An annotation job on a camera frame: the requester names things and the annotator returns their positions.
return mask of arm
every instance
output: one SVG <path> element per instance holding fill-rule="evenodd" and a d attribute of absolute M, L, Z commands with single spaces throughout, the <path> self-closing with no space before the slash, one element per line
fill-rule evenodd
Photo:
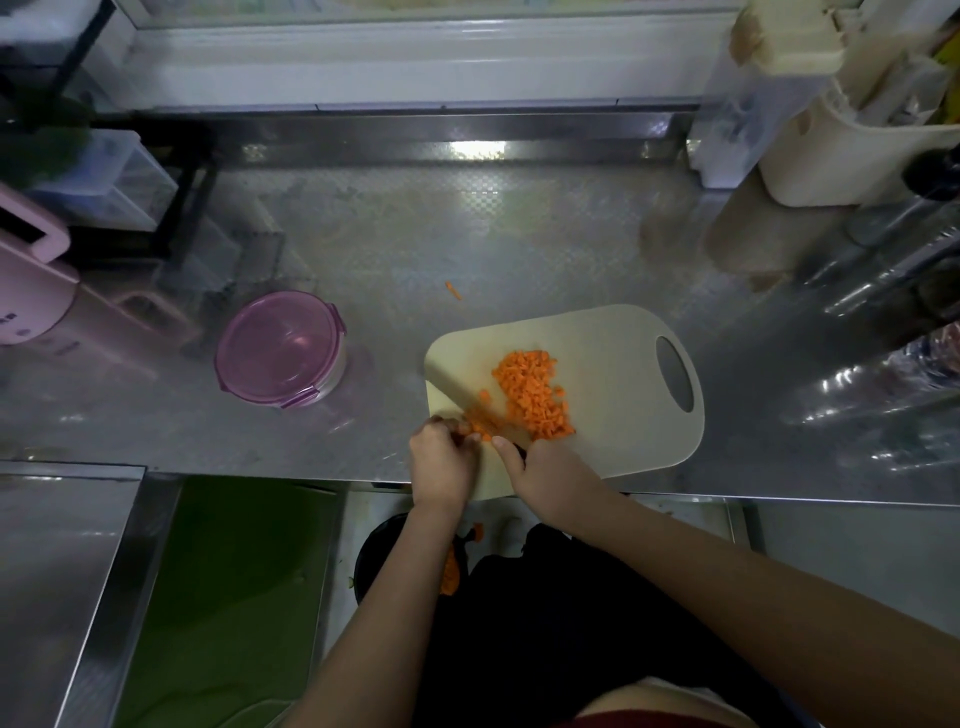
<path fill-rule="evenodd" d="M 956 724 L 960 641 L 624 498 L 561 445 L 524 466 L 493 443 L 544 522 L 641 573 L 824 725 Z"/>
<path fill-rule="evenodd" d="M 410 440 L 414 507 L 347 629 L 286 728 L 409 725 L 446 553 L 467 505 L 476 439 L 431 420 Z"/>

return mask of hand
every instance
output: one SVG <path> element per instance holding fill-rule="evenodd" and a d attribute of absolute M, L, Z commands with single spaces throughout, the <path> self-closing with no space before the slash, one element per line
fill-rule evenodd
<path fill-rule="evenodd" d="M 456 420 L 431 417 L 410 438 L 414 505 L 440 508 L 457 521 L 473 492 L 480 445 L 480 435 L 464 438 L 460 427 Z"/>
<path fill-rule="evenodd" d="M 493 446 L 520 499 L 541 521 L 566 533 L 581 536 L 581 526 L 590 521 L 596 506 L 618 495 L 560 443 L 536 440 L 527 450 L 525 465 L 509 440 L 494 437 Z"/>

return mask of kitchen knife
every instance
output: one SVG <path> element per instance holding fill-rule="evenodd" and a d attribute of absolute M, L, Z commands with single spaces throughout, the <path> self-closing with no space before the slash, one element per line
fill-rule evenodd
<path fill-rule="evenodd" d="M 493 412 L 493 410 L 479 400 L 479 394 L 471 394 L 465 387 L 454 381 L 452 377 L 436 367 L 431 366 L 429 363 L 424 362 L 424 368 L 426 380 L 439 389 L 447 399 L 456 404 L 464 412 L 469 409 L 479 410 L 488 414 L 488 419 L 491 420 L 491 422 L 503 420 L 501 415 Z M 493 434 L 510 440 L 516 446 L 516 449 L 519 450 L 520 457 L 523 458 L 524 462 L 526 461 L 527 448 L 530 447 L 531 439 L 530 433 L 523 429 L 523 427 L 504 424 Z"/>

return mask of cutting board handle hole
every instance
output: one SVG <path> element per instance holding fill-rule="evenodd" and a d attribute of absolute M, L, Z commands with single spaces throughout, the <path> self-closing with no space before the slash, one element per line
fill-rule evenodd
<path fill-rule="evenodd" d="M 684 412 L 692 412 L 693 385 L 690 383 L 690 375 L 686 372 L 684 361 L 677 349 L 663 336 L 657 337 L 657 363 L 673 401 Z"/>

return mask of beige cutting board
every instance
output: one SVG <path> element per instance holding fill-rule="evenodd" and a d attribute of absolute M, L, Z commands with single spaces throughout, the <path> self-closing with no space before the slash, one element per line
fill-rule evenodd
<path fill-rule="evenodd" d="M 657 360 L 664 337 L 680 355 L 693 390 L 684 412 L 670 394 Z M 577 434 L 563 442 L 601 477 L 666 468 L 683 462 L 704 433 L 704 397 L 693 362 L 667 325 L 635 305 L 608 305 L 512 324 L 454 331 L 426 353 L 426 372 L 439 372 L 462 391 L 489 391 L 492 409 L 506 401 L 491 371 L 517 349 L 544 349 L 557 359 L 552 384 L 566 390 Z M 460 407 L 426 383 L 431 415 L 459 417 Z M 508 496 L 510 478 L 485 443 L 474 498 Z"/>

